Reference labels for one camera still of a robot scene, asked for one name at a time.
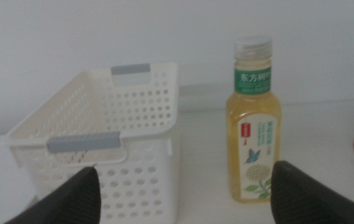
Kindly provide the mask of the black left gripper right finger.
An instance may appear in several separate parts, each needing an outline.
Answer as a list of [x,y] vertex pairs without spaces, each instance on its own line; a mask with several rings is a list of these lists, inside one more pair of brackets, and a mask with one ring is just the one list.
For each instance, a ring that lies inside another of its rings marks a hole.
[[354,202],[287,161],[271,176],[271,211],[276,223],[354,224]]

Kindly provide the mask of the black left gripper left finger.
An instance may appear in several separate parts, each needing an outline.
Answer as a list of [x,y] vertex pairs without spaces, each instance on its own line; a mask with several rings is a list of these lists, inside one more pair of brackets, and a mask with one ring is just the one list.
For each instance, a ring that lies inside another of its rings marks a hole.
[[51,194],[6,224],[99,224],[101,194],[98,173],[84,167]]

